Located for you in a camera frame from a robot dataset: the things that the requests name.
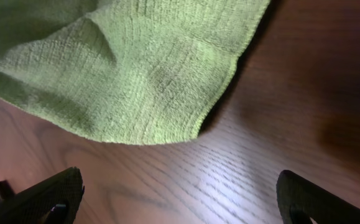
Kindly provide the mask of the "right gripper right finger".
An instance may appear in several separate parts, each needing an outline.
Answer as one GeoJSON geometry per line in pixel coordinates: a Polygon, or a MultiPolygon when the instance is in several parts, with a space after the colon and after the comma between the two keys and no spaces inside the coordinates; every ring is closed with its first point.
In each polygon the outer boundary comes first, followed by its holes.
{"type": "Polygon", "coordinates": [[[360,209],[290,170],[276,184],[277,203],[285,224],[360,223],[360,209]]]}

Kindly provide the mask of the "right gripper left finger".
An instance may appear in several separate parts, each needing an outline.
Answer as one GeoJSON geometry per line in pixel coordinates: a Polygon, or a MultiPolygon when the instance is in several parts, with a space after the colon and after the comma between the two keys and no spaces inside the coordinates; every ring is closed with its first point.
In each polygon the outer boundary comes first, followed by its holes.
{"type": "Polygon", "coordinates": [[[67,168],[38,184],[15,193],[6,180],[0,181],[0,224],[72,224],[85,187],[77,167],[67,168]]]}

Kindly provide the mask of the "light green microfiber cloth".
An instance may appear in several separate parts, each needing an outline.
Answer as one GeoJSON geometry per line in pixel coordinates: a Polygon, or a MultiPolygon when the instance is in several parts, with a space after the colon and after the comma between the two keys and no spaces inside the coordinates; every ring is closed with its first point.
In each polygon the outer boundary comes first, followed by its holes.
{"type": "Polygon", "coordinates": [[[268,6],[0,1],[0,99],[94,141],[190,141],[233,79],[268,6]]]}

